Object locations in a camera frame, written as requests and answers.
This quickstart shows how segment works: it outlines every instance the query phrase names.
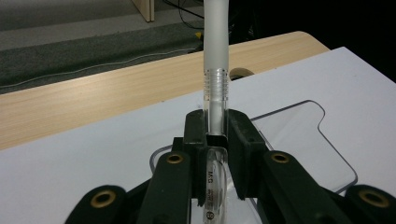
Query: wooden table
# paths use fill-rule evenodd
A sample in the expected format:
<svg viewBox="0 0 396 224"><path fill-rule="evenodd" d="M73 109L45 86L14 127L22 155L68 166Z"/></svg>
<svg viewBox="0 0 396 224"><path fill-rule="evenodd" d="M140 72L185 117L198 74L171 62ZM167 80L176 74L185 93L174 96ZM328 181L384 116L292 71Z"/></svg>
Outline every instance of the wooden table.
<svg viewBox="0 0 396 224"><path fill-rule="evenodd" d="M294 32L230 46L230 70L257 74L329 49ZM0 95L0 149L159 103L203 88L197 52Z"/></svg>

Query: white tube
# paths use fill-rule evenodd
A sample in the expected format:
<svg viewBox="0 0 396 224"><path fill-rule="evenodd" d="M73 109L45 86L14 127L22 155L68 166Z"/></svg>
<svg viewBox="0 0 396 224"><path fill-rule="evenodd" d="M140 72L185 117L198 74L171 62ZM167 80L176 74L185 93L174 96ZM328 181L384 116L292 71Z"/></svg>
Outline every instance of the white tube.
<svg viewBox="0 0 396 224"><path fill-rule="evenodd" d="M228 101L228 0L204 0L204 111L208 134L226 135Z"/></svg>

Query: clear acrylic plate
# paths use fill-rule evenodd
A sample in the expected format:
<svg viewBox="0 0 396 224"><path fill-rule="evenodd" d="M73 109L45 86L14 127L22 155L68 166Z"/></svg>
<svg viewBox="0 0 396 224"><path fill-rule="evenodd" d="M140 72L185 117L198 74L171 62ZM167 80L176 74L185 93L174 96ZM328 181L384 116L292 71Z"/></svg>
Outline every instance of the clear acrylic plate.
<svg viewBox="0 0 396 224"><path fill-rule="evenodd" d="M320 123L325 111L316 102L304 101L296 105L279 109L252 119L270 150L285 151L311 174L320 186L340 193L357 182L352 167L337 152L320 131ZM155 164L161 155L170 151L172 146L156 150L150 158L150 168L154 172ZM227 170L227 213L228 224L262 223L253 199L237 199L231 175ZM191 223L203 223L204 209L192 200Z"/></svg>

